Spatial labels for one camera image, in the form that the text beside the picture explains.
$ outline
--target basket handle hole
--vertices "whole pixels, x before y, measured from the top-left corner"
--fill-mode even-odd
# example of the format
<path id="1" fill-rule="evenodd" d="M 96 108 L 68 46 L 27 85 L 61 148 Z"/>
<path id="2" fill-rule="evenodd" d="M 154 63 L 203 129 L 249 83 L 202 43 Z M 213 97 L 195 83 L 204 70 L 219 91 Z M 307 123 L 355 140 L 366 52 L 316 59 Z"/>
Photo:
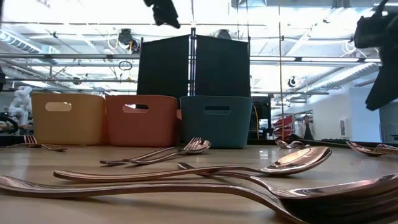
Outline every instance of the basket handle hole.
<path id="1" fill-rule="evenodd" d="M 148 105 L 140 105 L 140 104 L 125 104 L 123 105 L 123 112 L 125 113 L 146 113 L 148 112 Z"/>
<path id="2" fill-rule="evenodd" d="M 231 108 L 229 106 L 209 105 L 205 106 L 205 113 L 212 115 L 228 115 L 231 113 Z"/>
<path id="3" fill-rule="evenodd" d="M 48 102 L 45 109 L 51 112 L 69 112 L 72 110 L 72 104 L 68 102 Z"/>

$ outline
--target black partition panel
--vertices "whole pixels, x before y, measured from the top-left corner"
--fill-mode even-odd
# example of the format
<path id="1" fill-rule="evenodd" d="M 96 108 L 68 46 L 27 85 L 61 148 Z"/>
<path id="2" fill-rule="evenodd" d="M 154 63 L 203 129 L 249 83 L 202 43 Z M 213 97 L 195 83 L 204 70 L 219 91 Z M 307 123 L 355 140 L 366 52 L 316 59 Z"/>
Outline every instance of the black partition panel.
<path id="1" fill-rule="evenodd" d="M 189 35 L 144 42 L 138 71 L 138 95 L 188 95 Z"/>
<path id="2" fill-rule="evenodd" d="M 248 43 L 197 35 L 195 95 L 250 97 Z"/>

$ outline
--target table surface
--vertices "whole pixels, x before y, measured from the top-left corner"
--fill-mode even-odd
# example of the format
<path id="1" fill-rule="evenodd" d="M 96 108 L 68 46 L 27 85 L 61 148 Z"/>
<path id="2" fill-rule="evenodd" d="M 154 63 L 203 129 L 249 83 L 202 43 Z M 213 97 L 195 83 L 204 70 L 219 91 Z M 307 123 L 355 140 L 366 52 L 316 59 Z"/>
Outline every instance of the table surface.
<path id="1" fill-rule="evenodd" d="M 52 176 L 63 169 L 92 174 L 133 174 L 174 170 L 177 162 L 194 167 L 242 165 L 265 167 L 294 149 L 275 146 L 247 146 L 246 149 L 210 149 L 206 154 L 185 156 L 148 166 L 105 167 L 99 160 L 125 159 L 154 149 L 127 147 L 71 147 L 67 152 L 45 149 L 0 149 L 0 175 L 41 184 L 76 184 Z M 350 149 L 333 148 L 332 156 L 320 166 L 288 178 L 263 177 L 283 188 L 321 187 L 372 179 L 397 172 L 398 156 L 368 157 Z M 186 182 L 220 180 L 186 175 Z M 227 183 L 260 189 L 243 180 L 222 178 Z M 132 194 L 81 199 L 44 199 L 0 194 L 1 223 L 290 223 L 249 199 L 208 193 Z"/>

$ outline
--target teal basket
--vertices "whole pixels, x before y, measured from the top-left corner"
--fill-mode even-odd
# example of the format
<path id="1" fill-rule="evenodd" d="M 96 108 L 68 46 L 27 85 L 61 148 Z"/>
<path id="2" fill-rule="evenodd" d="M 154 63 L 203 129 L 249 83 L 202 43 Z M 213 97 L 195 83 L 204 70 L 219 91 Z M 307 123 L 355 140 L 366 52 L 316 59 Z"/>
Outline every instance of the teal basket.
<path id="1" fill-rule="evenodd" d="M 212 148 L 241 149 L 248 141 L 253 100 L 240 96 L 180 98 L 185 143 L 199 137 Z"/>

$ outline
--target orange basket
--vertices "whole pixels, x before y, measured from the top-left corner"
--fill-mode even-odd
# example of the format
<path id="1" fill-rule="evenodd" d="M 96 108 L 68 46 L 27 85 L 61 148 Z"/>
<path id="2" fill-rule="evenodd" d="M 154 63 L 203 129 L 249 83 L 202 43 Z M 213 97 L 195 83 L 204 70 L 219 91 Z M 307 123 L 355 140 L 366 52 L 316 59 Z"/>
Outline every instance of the orange basket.
<path id="1" fill-rule="evenodd" d="M 87 94 L 33 93 L 34 134 L 38 143 L 107 143 L 105 99 Z"/>
<path id="2" fill-rule="evenodd" d="M 177 100 L 171 96 L 107 96 L 109 141 L 114 146 L 168 147 L 178 140 Z"/>

